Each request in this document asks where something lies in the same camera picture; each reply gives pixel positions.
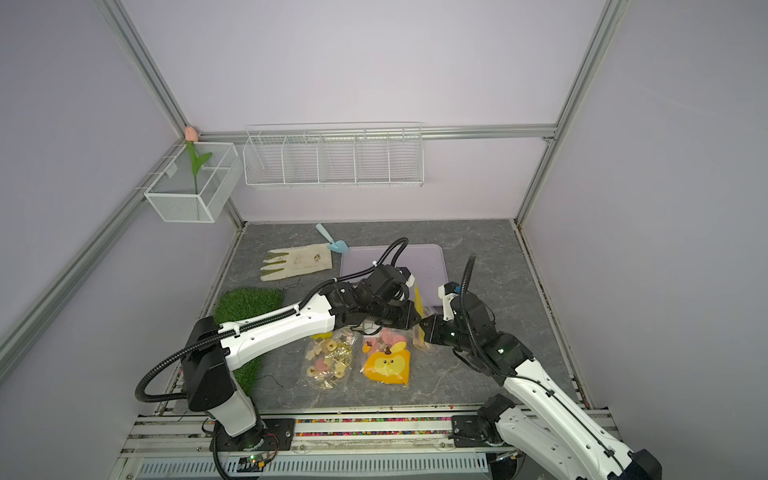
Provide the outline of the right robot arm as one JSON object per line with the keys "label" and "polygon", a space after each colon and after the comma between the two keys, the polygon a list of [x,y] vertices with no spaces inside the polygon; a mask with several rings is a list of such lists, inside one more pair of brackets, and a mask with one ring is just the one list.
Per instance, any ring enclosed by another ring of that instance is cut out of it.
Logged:
{"label": "right robot arm", "polygon": [[557,479],[659,479],[661,463],[597,424],[551,378],[531,350],[497,329],[489,307],[470,290],[476,258],[461,280],[441,288],[443,312],[424,319],[427,342],[452,348],[504,394],[478,412],[487,442],[516,447]]}

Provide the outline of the clear ziploc bag of cookies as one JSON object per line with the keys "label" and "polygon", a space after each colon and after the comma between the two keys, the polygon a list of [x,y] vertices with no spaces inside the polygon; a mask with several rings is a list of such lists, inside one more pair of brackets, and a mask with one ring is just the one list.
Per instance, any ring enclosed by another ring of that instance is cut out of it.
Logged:
{"label": "clear ziploc bag of cookies", "polygon": [[[434,313],[434,309],[424,303],[424,299],[421,295],[417,284],[413,286],[412,300],[414,307],[421,319],[426,319]],[[429,352],[432,347],[426,342],[425,332],[420,325],[416,325],[412,328],[413,345],[425,352]]]}

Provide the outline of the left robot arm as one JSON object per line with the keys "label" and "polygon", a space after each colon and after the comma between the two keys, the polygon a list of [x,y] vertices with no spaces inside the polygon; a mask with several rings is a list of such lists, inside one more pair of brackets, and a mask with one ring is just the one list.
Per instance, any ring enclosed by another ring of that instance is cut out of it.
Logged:
{"label": "left robot arm", "polygon": [[397,264],[408,243],[405,237],[395,240],[367,269],[326,280],[287,307],[221,325],[211,317],[197,321],[185,347],[141,378],[135,398],[143,403],[184,400],[231,437],[261,430],[258,410],[235,380],[235,370],[316,334],[412,328],[420,320],[410,298],[415,278]]}

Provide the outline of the ziploc bag with yellow toy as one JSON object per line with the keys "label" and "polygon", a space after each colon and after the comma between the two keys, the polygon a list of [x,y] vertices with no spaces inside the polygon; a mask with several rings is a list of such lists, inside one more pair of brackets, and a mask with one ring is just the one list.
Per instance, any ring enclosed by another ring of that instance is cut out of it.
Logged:
{"label": "ziploc bag with yellow toy", "polygon": [[408,386],[411,351],[408,339],[391,329],[363,337],[361,373],[369,380],[386,385]]}

